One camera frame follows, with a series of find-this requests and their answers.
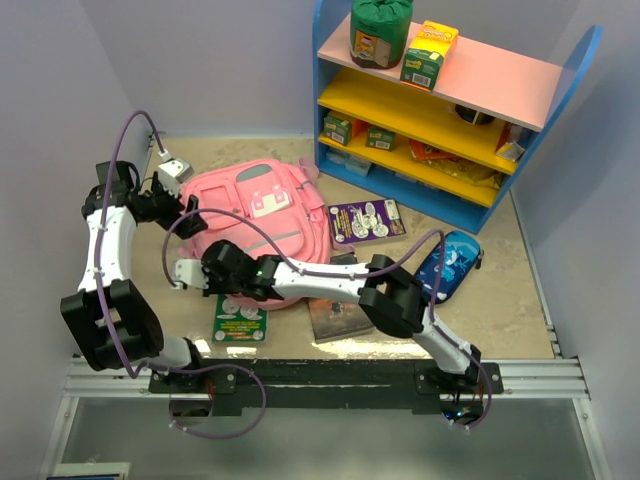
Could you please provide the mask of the pink student backpack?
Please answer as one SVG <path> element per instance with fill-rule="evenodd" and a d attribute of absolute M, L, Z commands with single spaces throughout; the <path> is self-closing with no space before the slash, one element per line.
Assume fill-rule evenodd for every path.
<path fill-rule="evenodd" d="M 299 165 L 265 158 L 205 172 L 182 186 L 183 200 L 198 198 L 200 208 L 232 212 L 258 226 L 284 254 L 310 263 L 329 263 L 332 235 L 325 201 L 315 186 L 316 176 Z M 216 240 L 229 240 L 251 257 L 275 250 L 249 226 L 217 213 L 201 213 L 208 229 L 184 241 L 179 255 L 200 259 Z M 236 305 L 279 310 L 299 299 L 256 300 L 234 295 Z"/>

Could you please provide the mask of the Tale of Two Cities book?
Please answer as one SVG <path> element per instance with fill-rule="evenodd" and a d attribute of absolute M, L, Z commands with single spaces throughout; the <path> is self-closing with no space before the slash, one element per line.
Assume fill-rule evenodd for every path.
<path fill-rule="evenodd" d="M 344 297 L 344 294 L 330 293 L 328 298 L 308 299 L 310 324 L 316 344 L 353 338 L 374 330 L 374 325 L 358 304 L 338 300 Z"/>

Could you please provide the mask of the blue shark pencil case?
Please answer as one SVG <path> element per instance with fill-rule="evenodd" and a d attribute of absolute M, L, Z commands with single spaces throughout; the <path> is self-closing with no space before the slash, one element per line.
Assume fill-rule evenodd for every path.
<path fill-rule="evenodd" d="M 439 246 L 434 247 L 416 270 L 415 278 L 424 292 L 431 296 L 439 266 L 442 266 L 435 299 L 436 304 L 441 304 L 453 296 L 473 268 L 481 267 L 483 257 L 484 250 L 473 237 L 462 231 L 452 230 L 445 235 L 444 255 L 441 255 Z"/>

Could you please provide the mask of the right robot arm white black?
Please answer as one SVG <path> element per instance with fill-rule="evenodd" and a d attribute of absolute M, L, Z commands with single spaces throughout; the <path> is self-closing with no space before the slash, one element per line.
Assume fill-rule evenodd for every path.
<path fill-rule="evenodd" d="M 416 278 L 384 255 L 368 263 L 334 265 L 279 255 L 256 259 L 227 240 L 212 244 L 201 258 L 206 290 L 256 301 L 299 298 L 356 304 L 380 332 L 412 339 L 428 352 L 448 386 L 469 392 L 481 380 L 480 352 L 437 316 Z"/>

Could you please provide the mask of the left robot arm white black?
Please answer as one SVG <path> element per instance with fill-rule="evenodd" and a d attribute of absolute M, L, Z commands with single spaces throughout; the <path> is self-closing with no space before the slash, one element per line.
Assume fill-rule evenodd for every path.
<path fill-rule="evenodd" d="M 90 234 L 86 266 L 76 293 L 61 300 L 61 315 L 93 370 L 120 369 L 126 363 L 153 365 L 171 371 L 183 391 L 196 392 L 206 383 L 207 368 L 195 345 L 163 334 L 131 278 L 139 224 L 155 223 L 181 239 L 206 229 L 196 213 L 197 199 L 180 194 L 192 168 L 170 158 L 156 168 L 148 190 L 142 190 L 130 162 L 103 162 L 96 173 L 98 183 L 81 209 Z"/>

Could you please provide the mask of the orange yellow snack bag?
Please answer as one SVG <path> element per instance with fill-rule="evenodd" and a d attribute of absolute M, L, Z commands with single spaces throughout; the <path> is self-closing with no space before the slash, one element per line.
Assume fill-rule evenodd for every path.
<path fill-rule="evenodd" d="M 502 185 L 503 174 L 497 170 L 417 140 L 410 139 L 409 148 L 414 161 L 464 183 L 494 190 Z"/>

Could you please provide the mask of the green coin book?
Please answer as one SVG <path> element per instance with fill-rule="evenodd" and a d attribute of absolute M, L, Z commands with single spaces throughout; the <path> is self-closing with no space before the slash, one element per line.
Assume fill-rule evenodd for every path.
<path fill-rule="evenodd" d="M 214 314 L 214 342 L 262 342 L 267 336 L 266 311 L 241 307 L 231 297 L 218 295 Z"/>

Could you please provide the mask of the clear blue plastic boxes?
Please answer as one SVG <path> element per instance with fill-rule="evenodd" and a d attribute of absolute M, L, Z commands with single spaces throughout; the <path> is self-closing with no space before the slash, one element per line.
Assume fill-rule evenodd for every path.
<path fill-rule="evenodd" d="M 361 177 L 366 177 L 372 166 L 369 160 L 332 147 L 326 151 L 326 158 Z"/>

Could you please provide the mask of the green small box left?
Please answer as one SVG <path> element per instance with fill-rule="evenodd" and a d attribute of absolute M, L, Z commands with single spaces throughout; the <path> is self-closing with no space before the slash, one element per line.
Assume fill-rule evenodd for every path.
<path fill-rule="evenodd" d="M 323 120 L 323 134 L 334 142 L 346 146 L 352 138 L 354 120 L 341 112 L 329 111 Z"/>

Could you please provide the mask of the green small box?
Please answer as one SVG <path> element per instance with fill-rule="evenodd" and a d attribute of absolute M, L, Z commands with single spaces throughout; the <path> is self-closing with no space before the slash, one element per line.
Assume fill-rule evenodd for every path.
<path fill-rule="evenodd" d="M 323 120 L 323 134 L 334 142 L 346 146 L 352 138 L 354 120 L 341 112 L 329 111 Z"/>
<path fill-rule="evenodd" d="M 370 125 L 367 129 L 366 146 L 369 148 L 392 151 L 395 146 L 396 133 L 378 126 Z"/>

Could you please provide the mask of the green small box right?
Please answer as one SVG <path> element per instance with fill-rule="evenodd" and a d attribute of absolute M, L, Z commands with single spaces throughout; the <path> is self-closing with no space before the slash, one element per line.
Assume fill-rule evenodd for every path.
<path fill-rule="evenodd" d="M 366 146 L 369 148 L 392 151 L 395 146 L 396 133 L 378 126 L 370 125 L 367 129 Z"/>

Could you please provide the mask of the green wrapped jar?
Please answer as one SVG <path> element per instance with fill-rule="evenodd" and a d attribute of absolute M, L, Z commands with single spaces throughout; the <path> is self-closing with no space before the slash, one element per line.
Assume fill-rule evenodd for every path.
<path fill-rule="evenodd" d="M 390 69 L 404 55 L 412 0 L 356 0 L 350 15 L 350 55 L 362 68 Z"/>

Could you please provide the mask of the yellow green carton box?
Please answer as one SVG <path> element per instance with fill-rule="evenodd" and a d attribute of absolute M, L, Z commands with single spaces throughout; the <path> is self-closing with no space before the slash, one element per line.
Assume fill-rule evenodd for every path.
<path fill-rule="evenodd" d="M 400 81 L 432 90 L 447 59 L 455 50 L 459 30 L 433 21 L 425 21 L 404 55 Z"/>

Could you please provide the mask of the black bowl on shelf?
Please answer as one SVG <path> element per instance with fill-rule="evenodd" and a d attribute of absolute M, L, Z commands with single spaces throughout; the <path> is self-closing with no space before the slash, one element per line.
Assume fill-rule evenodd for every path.
<path fill-rule="evenodd" d="M 492 115 L 460 104 L 454 106 L 454 111 L 460 119 L 472 125 L 488 125 L 495 120 L 495 117 Z"/>

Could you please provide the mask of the small packet on shelf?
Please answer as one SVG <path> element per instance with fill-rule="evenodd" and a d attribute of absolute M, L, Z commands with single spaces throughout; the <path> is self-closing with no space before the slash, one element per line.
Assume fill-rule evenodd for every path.
<path fill-rule="evenodd" d="M 495 154 L 511 162 L 517 162 L 526 151 L 531 131 L 526 127 L 508 123 L 499 138 Z"/>

